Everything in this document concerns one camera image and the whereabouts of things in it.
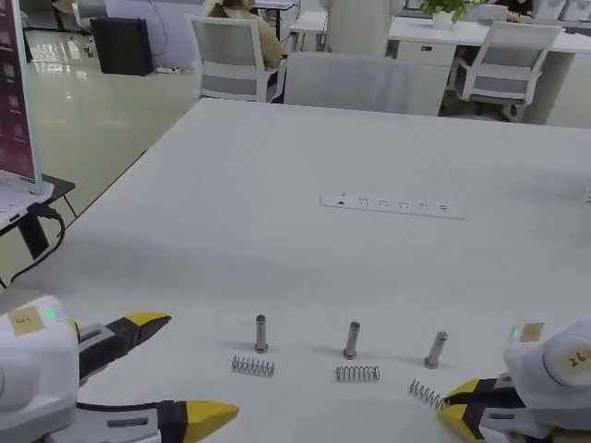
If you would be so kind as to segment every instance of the black cable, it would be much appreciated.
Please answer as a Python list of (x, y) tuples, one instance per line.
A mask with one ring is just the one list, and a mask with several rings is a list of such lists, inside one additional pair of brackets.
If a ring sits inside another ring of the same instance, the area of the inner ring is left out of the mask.
[(166, 48), (168, 48), (168, 32), (166, 32), (166, 25), (164, 25), (163, 16), (160, 14), (160, 10), (154, 4), (154, 0), (148, 0), (148, 1), (150, 2), (151, 7), (154, 8), (154, 11), (156, 11), (156, 15), (160, 19), (160, 22), (163, 25), (163, 31), (164, 31), (164, 49), (162, 49), (161, 52), (159, 52), (157, 54), (152, 54), (152, 55), (162, 55), (162, 54), (164, 54), (166, 52)]
[(77, 219), (78, 218), (78, 214), (76, 213), (76, 211), (74, 210), (74, 208), (72, 208), (72, 204), (70, 203), (70, 200), (67, 199), (67, 196), (64, 196), (64, 200), (66, 201), (67, 206), (72, 211), (72, 214), (74, 214), (74, 218)]
[(20, 270), (15, 275), (12, 276), (10, 279), (10, 284), (14, 283), (14, 281), (20, 277), (25, 272), (29, 272), (31, 269), (36, 268), (37, 266), (41, 265), (49, 256), (51, 256), (59, 246), (64, 243), (64, 237), (66, 236), (66, 223), (62, 216), (52, 207), (42, 204), (42, 203), (34, 203), (29, 207), (29, 214), (36, 215), (37, 217), (41, 217), (42, 219), (50, 219), (50, 220), (57, 220), (59, 222), (59, 235), (57, 237), (57, 243), (51, 249), (48, 249), (45, 254), (37, 258), (32, 264), (30, 264), (27, 268)]

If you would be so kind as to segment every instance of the power outlet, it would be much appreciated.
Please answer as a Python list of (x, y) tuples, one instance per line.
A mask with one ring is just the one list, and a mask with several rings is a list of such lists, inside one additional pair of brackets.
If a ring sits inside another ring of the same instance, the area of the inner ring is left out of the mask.
[(324, 195), (320, 198), (320, 204), (322, 206), (344, 208), (347, 210), (373, 210), (376, 212), (421, 215), (457, 220), (463, 220), (465, 218), (458, 208), (447, 203), (428, 203), (425, 201), (411, 201), (403, 198), (360, 197), (345, 192), (336, 195)]

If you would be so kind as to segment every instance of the desk drawer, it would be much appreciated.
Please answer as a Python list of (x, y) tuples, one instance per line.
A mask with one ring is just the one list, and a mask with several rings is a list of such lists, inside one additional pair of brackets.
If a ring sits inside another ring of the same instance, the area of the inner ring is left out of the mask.
[(455, 44), (400, 42), (396, 58), (419, 65), (451, 66), (454, 54)]

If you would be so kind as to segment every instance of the office desk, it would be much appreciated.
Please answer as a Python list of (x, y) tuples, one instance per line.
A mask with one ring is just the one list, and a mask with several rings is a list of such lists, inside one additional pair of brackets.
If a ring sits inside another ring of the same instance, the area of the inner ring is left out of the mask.
[[(319, 34), (325, 29), (325, 20), (325, 13), (306, 12), (290, 30)], [(411, 94), (412, 114), (437, 115), (457, 46), (479, 46), (487, 32), (487, 26), (475, 22), (462, 21), (451, 30), (434, 30), (428, 19), (394, 19), (390, 40), (399, 42), (396, 58), (421, 65)], [(591, 127), (591, 89), (585, 87), (591, 72), (591, 38), (562, 34), (542, 72), (524, 123)]]
[(281, 41), (281, 13), (284, 11), (289, 11), (292, 7), (296, 7), (299, 10), (299, 5), (294, 2), (285, 3), (285, 2), (273, 2), (273, 1), (260, 1), (255, 2), (253, 9), (259, 10), (262, 9), (263, 11), (272, 11), (274, 13), (275, 18), (275, 37), (277, 40)]
[[(550, 126), (201, 100), (0, 309), (53, 293), (81, 324), (129, 309), (170, 313), (80, 400), (238, 404), (208, 443), (457, 443), (407, 394), (413, 378), (448, 392), (495, 377), (516, 319), (554, 324), (591, 312), (588, 138)], [(319, 204), (342, 190), (454, 203), (466, 220)], [(260, 313), (264, 355), (253, 352)], [(361, 331), (349, 363), (352, 320)], [(450, 339), (428, 370), (422, 359), (442, 329)], [(232, 374), (235, 354), (276, 362), (274, 379)], [(379, 365), (380, 382), (336, 383), (334, 368), (348, 364)]]

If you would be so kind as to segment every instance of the coil spring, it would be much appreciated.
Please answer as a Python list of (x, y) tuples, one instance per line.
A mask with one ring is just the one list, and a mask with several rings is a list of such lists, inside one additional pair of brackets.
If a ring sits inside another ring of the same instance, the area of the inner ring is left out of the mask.
[(416, 378), (411, 383), (408, 392), (437, 410), (445, 409), (449, 406), (445, 397), (429, 386), (424, 385)]
[(378, 381), (380, 379), (379, 366), (337, 366), (334, 372), (336, 381)]
[(249, 357), (232, 357), (232, 370), (239, 374), (251, 376), (273, 377), (275, 374), (275, 363), (255, 360)]

